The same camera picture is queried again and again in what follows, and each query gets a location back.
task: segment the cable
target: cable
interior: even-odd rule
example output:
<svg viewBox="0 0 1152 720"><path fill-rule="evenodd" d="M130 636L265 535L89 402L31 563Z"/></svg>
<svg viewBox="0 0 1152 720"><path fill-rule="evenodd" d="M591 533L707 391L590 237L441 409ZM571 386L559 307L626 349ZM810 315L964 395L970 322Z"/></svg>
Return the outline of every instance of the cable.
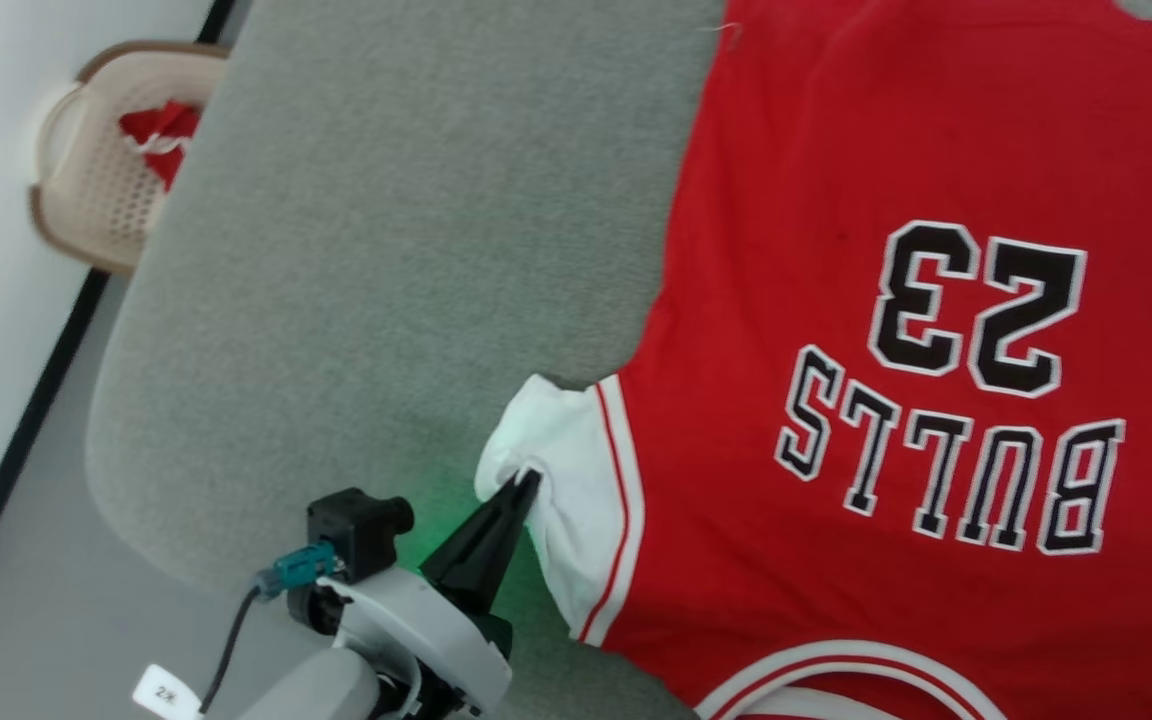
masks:
<svg viewBox="0 0 1152 720"><path fill-rule="evenodd" d="M217 699L220 684L225 682L225 673L229 669L229 660L234 657L234 646L238 644L238 630L243 629L243 620L247 620L247 612L252 608L256 597L260 596L259 588L252 588L243 597L242 605L238 606L238 615L234 616L234 626L229 628L229 639L225 642L225 652L220 654L220 666L215 667L215 676L211 680L211 688L202 697L202 705L198 706L198 715L206 715L211 710L211 702Z"/></svg>

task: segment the plastic laundry basket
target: plastic laundry basket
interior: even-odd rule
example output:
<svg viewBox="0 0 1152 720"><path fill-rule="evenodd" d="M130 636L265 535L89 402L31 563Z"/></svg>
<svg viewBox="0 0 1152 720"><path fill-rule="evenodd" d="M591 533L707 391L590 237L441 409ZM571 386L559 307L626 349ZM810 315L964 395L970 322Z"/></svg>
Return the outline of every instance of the plastic laundry basket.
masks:
<svg viewBox="0 0 1152 720"><path fill-rule="evenodd" d="M111 273L131 273L166 195L128 147L118 120L179 100L202 108L225 73L227 50L183 41L129 41L104 51L38 132L38 182L29 209L56 250ZM59 120L78 113L73 141L55 145Z"/></svg>

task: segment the white sleeve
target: white sleeve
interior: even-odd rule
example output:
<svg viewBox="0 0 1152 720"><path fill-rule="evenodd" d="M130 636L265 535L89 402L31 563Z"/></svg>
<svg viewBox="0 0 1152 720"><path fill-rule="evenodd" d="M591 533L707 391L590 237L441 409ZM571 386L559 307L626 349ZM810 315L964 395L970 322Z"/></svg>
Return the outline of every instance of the white sleeve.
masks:
<svg viewBox="0 0 1152 720"><path fill-rule="evenodd" d="M545 583L571 636L602 644L626 601L643 530L643 495L616 377L583 392L559 389L539 376L526 381L483 453L477 497L488 500L528 468L543 475L528 524Z"/></svg>

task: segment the gray cushion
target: gray cushion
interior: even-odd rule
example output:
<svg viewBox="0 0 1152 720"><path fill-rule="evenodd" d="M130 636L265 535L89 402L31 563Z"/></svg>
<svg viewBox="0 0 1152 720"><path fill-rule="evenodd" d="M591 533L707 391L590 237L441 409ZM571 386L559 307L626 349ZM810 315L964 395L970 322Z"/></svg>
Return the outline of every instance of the gray cushion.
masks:
<svg viewBox="0 0 1152 720"><path fill-rule="evenodd" d="M264 1L128 293L93 495L175 577L237 597L308 502L410 498L414 566L472 509L532 372L628 359L719 0ZM515 717L689 717L566 638L521 548Z"/></svg>

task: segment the black baseboard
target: black baseboard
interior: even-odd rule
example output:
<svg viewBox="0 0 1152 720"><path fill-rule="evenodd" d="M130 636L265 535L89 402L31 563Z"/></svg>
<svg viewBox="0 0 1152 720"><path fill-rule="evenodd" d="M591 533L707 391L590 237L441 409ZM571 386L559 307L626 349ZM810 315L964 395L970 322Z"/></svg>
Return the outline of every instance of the black baseboard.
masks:
<svg viewBox="0 0 1152 720"><path fill-rule="evenodd" d="M197 41L207 45L215 45L220 40L220 31L225 28L225 21L229 18L229 13L234 8L234 0L215 0L211 5L207 18L202 23ZM65 374L69 372L74 355L82 346L83 338L88 333L88 325L91 325L92 316L96 314L96 305L99 304L105 283L109 281L109 275L100 270L92 270L88 273L86 281L83 282L78 297L74 301L69 320L60 332L56 347L51 351L47 364L38 377L38 384L33 393L29 396L29 402L20 415L17 429L12 434L12 442L3 453L3 461L0 462L0 518L3 517L3 509L8 505L12 492L20 478L20 470L24 469L24 462L29 457L29 452L38 438L38 430L41 430L41 422L47 418L51 404L56 400L60 392L60 384L65 381Z"/></svg>

